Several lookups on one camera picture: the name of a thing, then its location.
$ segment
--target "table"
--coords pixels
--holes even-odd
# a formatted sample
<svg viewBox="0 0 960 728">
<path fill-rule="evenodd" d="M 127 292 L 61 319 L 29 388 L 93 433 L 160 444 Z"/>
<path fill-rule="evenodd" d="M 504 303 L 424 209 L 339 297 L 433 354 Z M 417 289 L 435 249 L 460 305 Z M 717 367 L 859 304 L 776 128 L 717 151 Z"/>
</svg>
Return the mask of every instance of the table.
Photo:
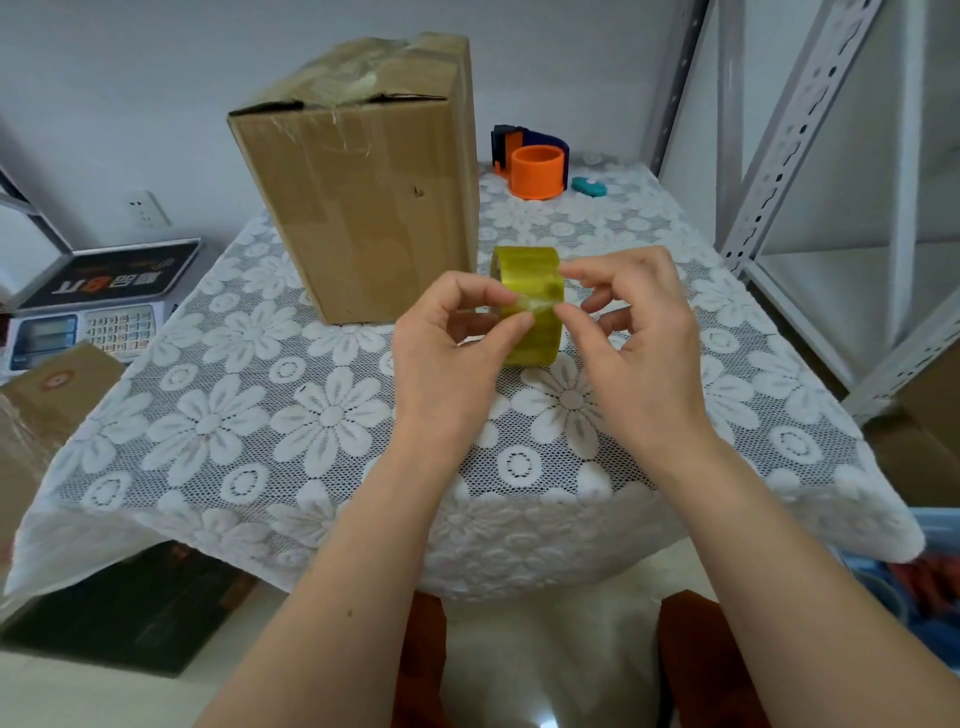
<svg viewBox="0 0 960 728">
<path fill-rule="evenodd" d="M 666 246 L 701 326 L 717 432 L 826 542 L 919 553 L 922 532 L 856 425 L 649 170 L 594 156 L 570 175 L 608 196 L 525 202 L 483 175 L 478 270 L 497 244 L 564 257 Z M 586 294 L 567 283 L 568 301 Z M 8 591 L 49 591 L 169 538 L 290 590 L 389 440 L 391 334 L 322 324 L 257 215 L 55 458 Z M 581 364 L 564 333 L 549 368 L 501 373 L 431 529 L 423 589 L 479 600 L 596 581 L 682 538 L 606 434 Z"/>
</svg>

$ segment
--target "cardboard box on floor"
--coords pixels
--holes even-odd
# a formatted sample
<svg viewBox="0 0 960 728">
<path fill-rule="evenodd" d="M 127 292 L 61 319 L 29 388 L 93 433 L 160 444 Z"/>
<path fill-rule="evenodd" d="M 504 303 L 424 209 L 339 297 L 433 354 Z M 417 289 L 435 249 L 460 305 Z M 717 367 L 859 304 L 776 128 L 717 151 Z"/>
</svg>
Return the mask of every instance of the cardboard box on floor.
<svg viewBox="0 0 960 728">
<path fill-rule="evenodd" d="M 901 412 L 864 428 L 876 460 L 907 505 L 960 507 L 960 346 L 897 393 Z"/>
<path fill-rule="evenodd" d="M 343 43 L 228 123 L 328 323 L 395 321 L 443 271 L 474 270 L 465 36 Z"/>
<path fill-rule="evenodd" d="M 0 387 L 0 584 L 13 534 L 47 466 L 123 371 L 82 343 Z"/>
<path fill-rule="evenodd" d="M 903 501 L 916 508 L 960 508 L 960 458 L 906 413 L 863 429 L 876 462 Z"/>
</svg>

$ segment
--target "yellow tape roll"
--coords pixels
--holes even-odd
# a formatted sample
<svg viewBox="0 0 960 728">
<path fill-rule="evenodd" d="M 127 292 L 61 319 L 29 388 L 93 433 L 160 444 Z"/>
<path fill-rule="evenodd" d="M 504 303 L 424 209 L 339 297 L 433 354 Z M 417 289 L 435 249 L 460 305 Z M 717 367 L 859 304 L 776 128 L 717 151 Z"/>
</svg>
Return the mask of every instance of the yellow tape roll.
<svg viewBox="0 0 960 728">
<path fill-rule="evenodd" d="M 559 265 L 560 256 L 553 248 L 493 249 L 490 275 L 520 296 L 516 304 L 500 309 L 501 318 L 521 311 L 532 311 L 537 317 L 534 327 L 507 357 L 507 366 L 545 367 L 557 358 L 563 325 L 553 307 L 564 302 L 564 279 L 557 273 Z"/>
</svg>

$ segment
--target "white wall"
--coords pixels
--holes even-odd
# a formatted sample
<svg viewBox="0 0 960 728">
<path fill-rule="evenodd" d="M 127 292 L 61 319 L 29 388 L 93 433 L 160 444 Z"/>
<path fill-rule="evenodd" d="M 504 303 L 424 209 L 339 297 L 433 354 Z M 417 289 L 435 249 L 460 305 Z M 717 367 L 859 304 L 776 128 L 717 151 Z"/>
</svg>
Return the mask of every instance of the white wall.
<svg viewBox="0 0 960 728">
<path fill-rule="evenodd" d="M 467 34 L 480 158 L 496 123 L 636 156 L 669 20 L 670 0 L 5 0 L 0 162 L 75 247 L 226 244 L 260 205 L 227 112 L 332 44 Z M 137 189 L 171 229 L 131 225 Z"/>
<path fill-rule="evenodd" d="M 933 0 L 924 83 L 919 240 L 960 239 L 960 8 Z M 900 8 L 885 4 L 767 236 L 765 254 L 886 245 L 890 239 Z"/>
<path fill-rule="evenodd" d="M 766 131 L 821 0 L 746 0 L 743 60 L 743 172 Z M 694 226 L 713 241 L 716 218 L 719 13 L 707 24 L 690 67 L 660 181 Z"/>
</svg>

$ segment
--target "shelf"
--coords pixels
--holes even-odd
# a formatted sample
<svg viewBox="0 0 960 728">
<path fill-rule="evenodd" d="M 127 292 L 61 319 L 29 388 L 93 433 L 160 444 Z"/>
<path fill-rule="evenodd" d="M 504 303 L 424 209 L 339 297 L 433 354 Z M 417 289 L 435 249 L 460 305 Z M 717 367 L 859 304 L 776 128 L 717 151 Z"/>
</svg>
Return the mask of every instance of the shelf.
<svg viewBox="0 0 960 728">
<path fill-rule="evenodd" d="M 908 330 L 960 285 L 960 242 L 916 250 Z M 851 389 L 887 353 L 887 247 L 761 255 L 748 275 Z"/>
</svg>

